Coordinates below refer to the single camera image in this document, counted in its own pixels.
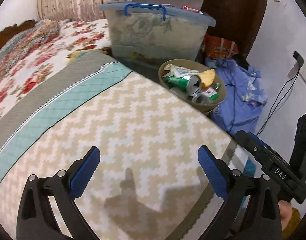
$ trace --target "screw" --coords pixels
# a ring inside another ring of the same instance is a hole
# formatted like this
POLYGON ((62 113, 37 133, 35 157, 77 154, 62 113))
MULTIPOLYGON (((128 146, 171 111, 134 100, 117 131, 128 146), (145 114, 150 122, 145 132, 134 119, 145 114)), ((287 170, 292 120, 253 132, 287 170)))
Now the screw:
POLYGON ((65 170, 60 170, 57 172, 57 176, 63 177, 65 175, 66 171, 65 170))
POLYGON ((232 173, 236 177, 240 176, 240 171, 239 170, 233 170, 232 173))
POLYGON ((268 176, 267 174, 264 174, 264 175, 263 175, 263 179, 265 179, 265 180, 268 181, 268 180, 270 180, 270 176, 268 176))
POLYGON ((35 175, 34 175, 34 174, 32 174, 32 175, 29 176, 29 181, 32 181, 32 180, 34 180, 34 179, 35 179, 35 175))

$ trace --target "floral bedspread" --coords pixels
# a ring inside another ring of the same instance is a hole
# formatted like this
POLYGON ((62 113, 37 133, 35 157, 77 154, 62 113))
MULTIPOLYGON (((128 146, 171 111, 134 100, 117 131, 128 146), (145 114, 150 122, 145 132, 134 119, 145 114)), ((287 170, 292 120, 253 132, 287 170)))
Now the floral bedspread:
POLYGON ((58 37, 19 61, 0 82, 0 119, 37 85, 65 68, 73 52, 110 46, 105 19, 64 24, 58 37))

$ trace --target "red flower pattern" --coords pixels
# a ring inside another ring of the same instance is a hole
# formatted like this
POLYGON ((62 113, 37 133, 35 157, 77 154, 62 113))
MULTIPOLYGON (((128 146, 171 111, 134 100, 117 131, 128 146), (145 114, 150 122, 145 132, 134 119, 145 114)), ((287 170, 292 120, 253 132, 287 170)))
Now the red flower pattern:
POLYGON ((53 45, 54 45, 54 43, 47 44, 47 46, 46 46, 43 50, 40 50, 40 51, 37 53, 37 55, 41 55, 41 54, 43 54, 45 51, 48 51, 53 45))
POLYGON ((75 26, 75 27, 82 27, 86 24, 84 22, 73 22, 72 25, 75 26))
POLYGON ((79 34, 84 34, 84 33, 90 33, 91 31, 93 31, 92 29, 90 29, 90 30, 81 30, 81 31, 79 31, 79 32, 74 32, 73 34, 72 34, 72 36, 77 36, 77 35, 79 35, 79 34))
POLYGON ((7 90, 6 89, 2 89, 0 91, 0 103, 4 100, 4 98, 7 96, 7 90))
POLYGON ((24 89, 22 90, 22 94, 27 94, 32 90, 33 87, 36 86, 37 81, 32 81, 32 77, 29 77, 24 83, 24 89))
POLYGON ((96 48, 96 45, 89 45, 89 46, 86 46, 86 47, 84 47, 82 50, 85 50, 85 49, 94 49, 94 48, 96 48))
POLYGON ((81 37, 78 40, 75 41, 75 43, 82 43, 83 41, 86 41, 87 37, 81 37))
POLYGON ((26 59, 22 62, 16 64, 9 72, 9 75, 12 77, 14 76, 19 70, 21 70, 26 64, 26 59))
POLYGON ((35 63, 34 66, 37 67, 38 65, 44 63, 45 61, 47 61, 48 59, 50 59, 51 57, 53 57, 55 54, 54 53, 48 53, 42 57, 40 57, 35 63))
POLYGON ((29 51, 21 59, 26 58, 28 55, 30 55, 34 50, 38 49, 39 47, 44 46, 44 45, 48 45, 51 41, 55 42, 55 41, 57 41, 61 38, 63 38, 63 37, 58 36, 57 33, 51 35, 46 42, 34 44, 34 46, 32 48, 30 48, 29 51))
POLYGON ((94 37, 91 38, 91 41, 98 41, 104 38, 103 34, 97 34, 94 37))

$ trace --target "bed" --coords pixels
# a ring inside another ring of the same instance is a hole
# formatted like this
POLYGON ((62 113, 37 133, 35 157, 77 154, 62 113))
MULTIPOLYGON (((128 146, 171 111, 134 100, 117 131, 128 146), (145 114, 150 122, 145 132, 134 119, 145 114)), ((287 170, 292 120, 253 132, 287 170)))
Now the bed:
POLYGON ((106 19, 86 20, 40 21, 49 28, 34 29, 39 42, 28 42, 30 29, 26 46, 12 40, 2 56, 0 224, 16 239, 28 176, 53 176, 97 146, 101 162, 76 204, 100 239, 198 239, 222 200, 197 149, 206 144, 242 171, 248 156, 205 115, 107 55, 106 19))

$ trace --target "wooden door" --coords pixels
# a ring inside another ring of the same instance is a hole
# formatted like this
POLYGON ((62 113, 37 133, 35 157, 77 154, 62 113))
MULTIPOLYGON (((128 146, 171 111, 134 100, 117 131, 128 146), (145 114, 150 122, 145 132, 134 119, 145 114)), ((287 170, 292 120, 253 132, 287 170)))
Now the wooden door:
POLYGON ((261 26, 267 0, 204 0, 202 12, 216 19, 216 27, 207 33, 235 41, 246 57, 261 26))

